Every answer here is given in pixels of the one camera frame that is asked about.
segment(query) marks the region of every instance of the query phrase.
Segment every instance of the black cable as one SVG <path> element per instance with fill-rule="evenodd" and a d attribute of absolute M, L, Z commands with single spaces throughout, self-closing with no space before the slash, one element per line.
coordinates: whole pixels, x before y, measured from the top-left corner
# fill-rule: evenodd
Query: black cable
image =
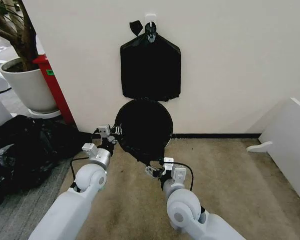
<path fill-rule="evenodd" d="M 192 180 L 191 180 L 191 187 L 190 187 L 190 191 L 192 191 L 192 188 L 193 188 L 193 182 L 194 182 L 194 175 L 193 175 L 193 171 L 192 171 L 192 169 L 187 165 L 187 164 L 184 164 L 184 163 L 179 163 L 179 162 L 176 162 L 176 161 L 172 161 L 172 162 L 170 162 L 170 161 L 164 161 L 163 162 L 164 164 L 179 164 L 179 165 L 182 165 L 182 166 L 185 166 L 185 167 L 187 167 L 189 170 L 190 170 L 190 172 L 191 172 L 191 176 L 192 176 Z"/>
<path fill-rule="evenodd" d="M 71 166 L 71 171 L 72 171 L 72 176 L 73 176 L 73 181 L 75 180 L 75 173 L 74 173 L 74 169 L 73 169 L 73 165 L 72 165 L 72 162 L 76 161 L 76 160 L 84 160 L 84 159 L 88 159 L 89 157 L 86 156 L 86 157 L 79 157 L 78 159 L 75 158 L 75 159 L 72 159 L 70 161 L 70 166 Z"/>

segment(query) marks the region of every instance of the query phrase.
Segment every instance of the floor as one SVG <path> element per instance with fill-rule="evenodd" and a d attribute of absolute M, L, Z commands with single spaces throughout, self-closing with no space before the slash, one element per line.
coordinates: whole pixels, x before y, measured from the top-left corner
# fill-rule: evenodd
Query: floor
<path fill-rule="evenodd" d="M 10 113 L 31 116 L 28 108 L 24 106 L 13 89 L 0 93 L 0 101 Z"/>
<path fill-rule="evenodd" d="M 255 144 L 255 139 L 174 139 L 166 156 L 193 168 L 193 192 L 201 204 L 247 240 L 300 240 L 300 198 L 269 155 L 245 150 Z M 77 161 L 76 170 L 84 163 Z M 60 192 L 72 181 L 68 172 Z M 77 239 L 189 237 L 171 228 L 160 183 L 117 145 L 105 189 L 93 201 Z"/>
<path fill-rule="evenodd" d="M 38 188 L 5 197 L 0 204 L 0 240 L 26 240 L 58 196 L 69 160 L 55 167 Z"/>

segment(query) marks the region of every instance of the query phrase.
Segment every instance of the black baseboard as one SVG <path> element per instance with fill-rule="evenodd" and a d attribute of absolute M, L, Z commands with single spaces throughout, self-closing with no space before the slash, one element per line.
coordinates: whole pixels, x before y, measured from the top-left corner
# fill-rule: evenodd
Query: black baseboard
<path fill-rule="evenodd" d="M 211 134 L 210 133 L 208 133 L 208 134 L 207 133 L 205 133 L 205 134 L 204 133 L 202 133 L 202 134 L 201 133 L 197 133 L 197 134 L 196 133 L 194 133 L 194 134 L 193 133 L 191 133 L 191 134 L 190 133 L 188 133 L 188 134 L 187 133 L 180 133 L 180 134 L 177 133 L 176 134 L 176 133 L 174 133 L 172 135 L 172 138 L 174 138 L 174 139 L 176 139 L 176 138 L 177 139 L 179 139 L 179 138 L 180 139 L 187 139 L 187 138 L 188 139 L 190 139 L 190 138 L 191 139 L 193 139 L 193 138 L 194 139 L 196 139 L 196 138 L 197 139 L 201 139 L 201 138 L 202 139 L 204 139 L 204 138 L 205 139 L 207 139 L 207 138 L 208 139 L 210 139 L 210 138 L 211 139 L 218 139 L 218 138 L 219 139 L 221 139 L 221 138 L 222 139 L 224 139 L 224 138 L 225 139 L 227 139 L 227 138 L 228 139 L 232 139 L 232 138 L 233 139 L 235 139 L 235 138 L 236 139 L 238 139 L 238 138 L 239 139 L 241 139 L 241 138 L 242 139 L 244 139 L 244 138 L 245 139 L 249 139 L 249 138 L 252 139 L 253 138 L 253 139 L 255 139 L 255 138 L 259 138 L 260 135 L 261 135 L 260 133 L 259 134 L 258 133 L 257 134 L 255 134 L 255 133 L 253 133 L 253 134 L 252 133 L 250 133 L 250 134 L 249 133 L 245 133 L 245 134 L 244 133 L 242 133 L 242 134 L 241 133 L 239 133 L 239 134 L 238 133 L 236 133 L 236 134 L 235 133 L 233 133 L 233 134 L 232 133 L 228 133 L 228 134 L 227 133 L 225 133 L 225 134 L 224 133 L 222 133 L 222 134 L 221 133 L 219 133 L 219 134 L 218 133 L 211 133 Z"/>

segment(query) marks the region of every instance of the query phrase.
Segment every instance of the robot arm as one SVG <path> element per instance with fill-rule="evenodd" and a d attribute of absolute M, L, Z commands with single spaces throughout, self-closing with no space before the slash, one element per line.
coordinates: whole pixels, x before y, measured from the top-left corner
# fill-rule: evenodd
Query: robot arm
<path fill-rule="evenodd" d="M 74 240 L 85 222 L 91 203 L 106 183 L 106 170 L 116 143 L 109 126 L 98 127 L 102 144 L 86 143 L 82 150 L 90 163 L 77 172 L 71 187 L 50 207 L 30 236 L 30 240 Z M 184 188 L 186 168 L 164 158 L 163 168 L 147 165 L 145 172 L 160 178 L 167 199 L 167 213 L 173 228 L 188 233 L 197 240 L 243 240 L 244 238 L 225 220 L 210 214 L 197 196 Z"/>
<path fill-rule="evenodd" d="M 163 192 L 167 199 L 167 213 L 171 226 L 181 232 L 188 233 L 197 240 L 243 240 L 244 238 L 224 219 L 210 214 L 200 204 L 197 196 L 184 188 L 186 168 L 172 165 L 171 178 L 165 178 Z"/>
<path fill-rule="evenodd" d="M 70 188 L 62 193 L 44 215 L 30 240 L 74 240 L 85 222 L 91 204 L 99 190 L 106 183 L 106 169 L 110 164 L 114 138 L 107 132 L 102 144 L 96 147 L 86 143 L 82 150 L 89 156 L 89 164 L 82 166 L 77 172 Z"/>

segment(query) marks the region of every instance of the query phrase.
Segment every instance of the trash can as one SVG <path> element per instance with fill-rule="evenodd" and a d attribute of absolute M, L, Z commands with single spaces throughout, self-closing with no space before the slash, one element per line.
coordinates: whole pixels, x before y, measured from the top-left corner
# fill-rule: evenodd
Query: trash can
<path fill-rule="evenodd" d="M 36 59 L 33 60 L 33 63 L 39 65 L 41 72 L 45 78 L 45 81 L 51 90 L 54 100 L 59 110 L 61 111 L 65 123 L 66 124 L 74 123 L 74 119 L 69 109 L 69 106 L 66 103 L 62 90 L 56 80 L 56 77 L 54 76 L 53 70 L 51 68 L 51 65 L 46 55 L 45 54 L 39 55 Z"/>

